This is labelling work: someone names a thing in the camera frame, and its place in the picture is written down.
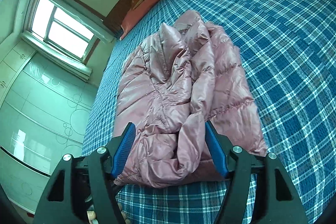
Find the pink puffer down jacket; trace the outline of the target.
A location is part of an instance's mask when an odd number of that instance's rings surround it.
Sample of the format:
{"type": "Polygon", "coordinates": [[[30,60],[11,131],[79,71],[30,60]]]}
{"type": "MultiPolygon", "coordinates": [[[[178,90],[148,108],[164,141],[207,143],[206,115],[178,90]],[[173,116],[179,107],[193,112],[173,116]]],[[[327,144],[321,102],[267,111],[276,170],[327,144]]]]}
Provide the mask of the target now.
{"type": "Polygon", "coordinates": [[[125,61],[114,136],[128,123],[136,134],[115,183],[153,188],[220,181],[205,141],[205,124],[251,154],[266,143],[240,50],[222,26],[194,10],[145,38],[125,61]]]}

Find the white wardrobe with circles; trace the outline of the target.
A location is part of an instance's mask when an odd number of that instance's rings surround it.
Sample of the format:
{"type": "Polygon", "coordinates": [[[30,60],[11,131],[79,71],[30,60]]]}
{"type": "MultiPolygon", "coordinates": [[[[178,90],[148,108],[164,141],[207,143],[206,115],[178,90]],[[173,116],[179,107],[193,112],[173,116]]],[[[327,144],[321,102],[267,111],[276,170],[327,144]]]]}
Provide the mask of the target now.
{"type": "Polygon", "coordinates": [[[20,41],[1,53],[1,186],[34,213],[63,155],[81,155],[97,88],[20,41]]]}

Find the white framed side window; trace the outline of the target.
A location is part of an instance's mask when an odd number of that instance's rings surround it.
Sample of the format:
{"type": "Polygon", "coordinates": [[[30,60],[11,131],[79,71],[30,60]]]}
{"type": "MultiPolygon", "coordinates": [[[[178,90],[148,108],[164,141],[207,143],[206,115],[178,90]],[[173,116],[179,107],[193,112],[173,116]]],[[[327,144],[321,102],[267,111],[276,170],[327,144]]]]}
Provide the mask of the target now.
{"type": "Polygon", "coordinates": [[[39,42],[83,64],[98,44],[92,31],[51,0],[29,1],[25,30],[39,42]]]}

